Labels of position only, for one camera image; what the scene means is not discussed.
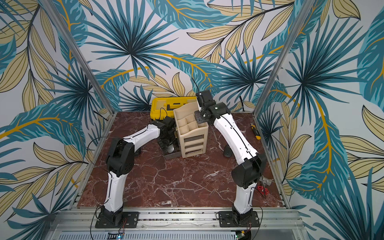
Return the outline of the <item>beige drawer organizer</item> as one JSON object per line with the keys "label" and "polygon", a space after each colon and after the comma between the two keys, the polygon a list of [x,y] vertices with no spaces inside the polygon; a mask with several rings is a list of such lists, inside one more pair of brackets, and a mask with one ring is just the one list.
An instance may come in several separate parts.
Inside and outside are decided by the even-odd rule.
{"label": "beige drawer organizer", "polygon": [[206,152],[209,125],[199,124],[195,111],[198,111],[198,102],[190,102],[174,110],[177,134],[183,158],[201,155]]}

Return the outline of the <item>black computer mouse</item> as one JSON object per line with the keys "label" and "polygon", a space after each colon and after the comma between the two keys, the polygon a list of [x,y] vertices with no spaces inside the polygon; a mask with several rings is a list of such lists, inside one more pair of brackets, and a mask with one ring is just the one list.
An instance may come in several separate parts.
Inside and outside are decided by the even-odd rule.
{"label": "black computer mouse", "polygon": [[232,149],[229,146],[225,146],[224,151],[223,151],[223,155],[226,158],[230,158],[233,155]]}

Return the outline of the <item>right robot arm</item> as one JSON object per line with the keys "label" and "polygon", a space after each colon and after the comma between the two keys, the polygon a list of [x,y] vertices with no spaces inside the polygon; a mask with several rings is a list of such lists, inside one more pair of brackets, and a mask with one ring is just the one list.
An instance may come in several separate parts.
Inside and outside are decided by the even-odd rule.
{"label": "right robot arm", "polygon": [[252,200],[259,178],[265,167],[266,156],[260,154],[238,128],[233,115],[224,103],[216,103],[210,91],[196,94],[198,110],[195,117],[199,124],[214,126],[224,137],[238,166],[231,171],[237,185],[232,211],[237,220],[245,221],[253,211]]}

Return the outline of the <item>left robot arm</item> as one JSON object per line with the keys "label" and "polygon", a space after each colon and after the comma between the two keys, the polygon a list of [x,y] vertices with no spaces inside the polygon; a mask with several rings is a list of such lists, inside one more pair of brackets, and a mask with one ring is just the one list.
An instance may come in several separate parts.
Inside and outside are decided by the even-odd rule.
{"label": "left robot arm", "polygon": [[129,172],[134,167],[135,154],[152,140],[168,153],[175,149],[176,122],[171,117],[152,121],[138,132],[111,142],[106,159],[109,183],[106,200],[101,207],[101,218],[117,226],[123,220],[123,192]]}

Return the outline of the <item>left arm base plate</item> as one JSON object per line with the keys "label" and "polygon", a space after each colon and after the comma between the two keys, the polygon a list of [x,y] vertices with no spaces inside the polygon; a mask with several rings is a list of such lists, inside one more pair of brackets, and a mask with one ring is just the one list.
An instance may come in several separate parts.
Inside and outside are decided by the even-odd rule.
{"label": "left arm base plate", "polygon": [[135,229],[138,224],[139,212],[112,213],[102,210],[95,224],[96,229]]}

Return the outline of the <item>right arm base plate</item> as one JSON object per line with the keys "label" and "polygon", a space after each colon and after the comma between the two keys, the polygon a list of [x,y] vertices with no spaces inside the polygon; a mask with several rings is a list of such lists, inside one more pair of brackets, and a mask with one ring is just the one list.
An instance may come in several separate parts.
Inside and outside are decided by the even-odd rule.
{"label": "right arm base plate", "polygon": [[253,210],[245,214],[238,214],[236,211],[220,211],[217,213],[217,219],[221,228],[259,227],[261,220]]}

